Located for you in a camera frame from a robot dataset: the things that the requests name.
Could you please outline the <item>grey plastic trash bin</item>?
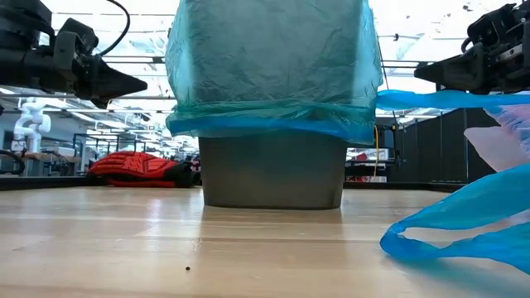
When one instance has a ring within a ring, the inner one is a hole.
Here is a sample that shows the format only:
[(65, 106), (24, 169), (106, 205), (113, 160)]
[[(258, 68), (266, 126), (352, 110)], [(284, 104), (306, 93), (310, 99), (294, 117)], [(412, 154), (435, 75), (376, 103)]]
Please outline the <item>grey plastic trash bin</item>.
[(199, 139), (204, 202), (246, 209), (337, 209), (347, 143), (279, 131)]

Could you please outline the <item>ceiling light strip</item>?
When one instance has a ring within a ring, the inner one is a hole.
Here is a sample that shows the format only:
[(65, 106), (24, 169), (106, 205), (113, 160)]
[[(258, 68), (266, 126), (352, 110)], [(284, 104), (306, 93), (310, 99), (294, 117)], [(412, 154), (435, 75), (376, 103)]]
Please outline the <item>ceiling light strip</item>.
[[(164, 64), (165, 58), (162, 56), (118, 56), (106, 55), (104, 60), (107, 63), (114, 64)], [(419, 61), (419, 60), (383, 60), (382, 64), (389, 65), (390, 68), (416, 68), (418, 65), (433, 64), (433, 61)]]

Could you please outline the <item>teal plastic trash bag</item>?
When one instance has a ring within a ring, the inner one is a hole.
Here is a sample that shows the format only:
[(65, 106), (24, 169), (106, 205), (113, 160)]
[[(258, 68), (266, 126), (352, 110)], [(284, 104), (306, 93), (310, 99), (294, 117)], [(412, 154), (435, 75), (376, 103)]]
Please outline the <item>teal plastic trash bag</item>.
[(369, 0), (180, 0), (165, 62), (173, 135), (373, 141), (383, 74)]

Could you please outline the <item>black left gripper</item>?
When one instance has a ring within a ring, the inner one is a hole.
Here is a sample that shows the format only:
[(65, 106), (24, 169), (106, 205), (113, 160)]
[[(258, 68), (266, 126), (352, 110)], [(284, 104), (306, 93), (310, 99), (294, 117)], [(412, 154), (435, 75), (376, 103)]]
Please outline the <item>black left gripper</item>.
[(74, 94), (106, 109), (115, 98), (147, 89), (147, 83), (111, 68), (100, 56), (86, 64), (83, 46), (24, 49), (0, 43), (0, 85)]

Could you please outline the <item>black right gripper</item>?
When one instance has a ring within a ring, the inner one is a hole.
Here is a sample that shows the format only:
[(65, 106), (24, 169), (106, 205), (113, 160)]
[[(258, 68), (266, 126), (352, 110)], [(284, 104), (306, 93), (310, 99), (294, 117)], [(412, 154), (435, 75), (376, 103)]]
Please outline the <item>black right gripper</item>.
[(530, 3), (488, 12), (468, 26), (467, 34), (473, 47), (416, 68), (414, 77), (478, 94), (530, 90)]

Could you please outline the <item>red and black work glove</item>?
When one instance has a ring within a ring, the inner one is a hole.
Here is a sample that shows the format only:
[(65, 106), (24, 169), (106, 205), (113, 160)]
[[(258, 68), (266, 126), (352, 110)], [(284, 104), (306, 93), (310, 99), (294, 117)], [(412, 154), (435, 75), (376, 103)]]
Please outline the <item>red and black work glove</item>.
[(201, 182), (189, 161), (172, 161), (149, 153), (118, 151), (96, 161), (87, 172), (117, 187), (190, 188)]

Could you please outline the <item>blue plastic bag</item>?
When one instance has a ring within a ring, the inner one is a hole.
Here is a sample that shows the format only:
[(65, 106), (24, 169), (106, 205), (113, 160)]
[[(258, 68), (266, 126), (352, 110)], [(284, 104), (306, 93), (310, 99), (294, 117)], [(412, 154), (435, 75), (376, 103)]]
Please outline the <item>blue plastic bag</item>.
[(380, 247), (389, 256), (400, 260), (484, 258), (508, 264), (530, 275), (530, 219), (496, 232), (461, 239), (445, 247), (404, 236), (409, 228), (467, 230), (530, 211), (530, 91), (473, 95), (448, 89), (430, 94), (384, 90), (378, 93), (377, 104), (386, 110), (482, 108), (497, 122), (495, 127), (465, 130), (465, 137), (494, 173), (393, 223), (380, 239)]

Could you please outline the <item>black partition wall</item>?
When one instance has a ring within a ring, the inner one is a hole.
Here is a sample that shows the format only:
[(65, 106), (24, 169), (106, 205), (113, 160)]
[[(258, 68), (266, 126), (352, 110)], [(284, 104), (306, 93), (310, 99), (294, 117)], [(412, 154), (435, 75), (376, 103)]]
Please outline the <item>black partition wall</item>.
[(392, 182), (467, 184), (493, 170), (468, 142), (467, 128), (497, 123), (481, 108), (456, 109), (440, 117), (413, 123), (397, 133), (398, 163)]

